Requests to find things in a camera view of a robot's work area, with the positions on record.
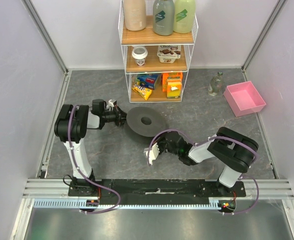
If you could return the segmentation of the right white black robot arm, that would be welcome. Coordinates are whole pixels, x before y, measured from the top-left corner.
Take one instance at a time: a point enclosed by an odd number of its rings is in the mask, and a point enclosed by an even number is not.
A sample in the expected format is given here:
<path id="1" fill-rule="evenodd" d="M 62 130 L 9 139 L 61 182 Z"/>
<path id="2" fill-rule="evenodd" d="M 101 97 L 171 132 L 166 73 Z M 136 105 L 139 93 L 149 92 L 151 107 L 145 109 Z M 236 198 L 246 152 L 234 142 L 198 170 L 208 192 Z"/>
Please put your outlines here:
<path id="1" fill-rule="evenodd" d="M 237 180 L 257 158 L 258 143 L 226 127 L 221 127 L 203 143 L 186 141 L 185 138 L 182 132 L 175 129 L 160 132 L 144 150 L 148 164 L 152 165 L 163 152 L 176 155 L 187 166 L 216 157 L 225 164 L 216 184 L 216 191 L 222 197 L 234 191 Z"/>

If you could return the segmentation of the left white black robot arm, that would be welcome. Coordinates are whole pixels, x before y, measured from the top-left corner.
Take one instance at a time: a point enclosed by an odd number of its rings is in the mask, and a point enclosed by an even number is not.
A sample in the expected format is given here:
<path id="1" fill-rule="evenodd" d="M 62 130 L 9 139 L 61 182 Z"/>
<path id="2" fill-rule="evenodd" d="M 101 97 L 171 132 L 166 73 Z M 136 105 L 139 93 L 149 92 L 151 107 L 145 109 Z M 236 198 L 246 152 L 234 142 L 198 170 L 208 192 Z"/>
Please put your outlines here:
<path id="1" fill-rule="evenodd" d="M 54 133 L 66 147 L 72 163 L 73 173 L 68 184 L 71 195 L 90 197 L 99 189 L 94 183 L 95 176 L 84 146 L 87 130 L 101 130 L 106 123 L 121 127 L 126 122 L 126 116 L 114 99 L 94 99 L 91 106 L 62 105 Z"/>

